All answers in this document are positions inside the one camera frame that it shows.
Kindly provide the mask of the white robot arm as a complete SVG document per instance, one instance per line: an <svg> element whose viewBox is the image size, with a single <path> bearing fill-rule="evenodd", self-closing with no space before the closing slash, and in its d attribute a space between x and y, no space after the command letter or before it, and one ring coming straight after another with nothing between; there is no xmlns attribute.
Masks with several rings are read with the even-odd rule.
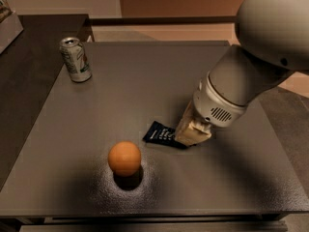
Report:
<svg viewBox="0 0 309 232"><path fill-rule="evenodd" d="M175 132L191 146L227 128L263 92L309 68L309 0L244 0L231 45L195 90Z"/></svg>

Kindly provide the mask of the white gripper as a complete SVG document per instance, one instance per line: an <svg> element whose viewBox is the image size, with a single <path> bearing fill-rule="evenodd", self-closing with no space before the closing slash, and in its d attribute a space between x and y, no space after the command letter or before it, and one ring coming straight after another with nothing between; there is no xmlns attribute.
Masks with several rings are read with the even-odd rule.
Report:
<svg viewBox="0 0 309 232"><path fill-rule="evenodd" d="M211 72L200 80L192 101L193 106L192 102L187 105L175 132L175 140L185 146L210 139L211 126L230 127L247 109L247 97L240 86ZM194 120L194 110L201 122Z"/></svg>

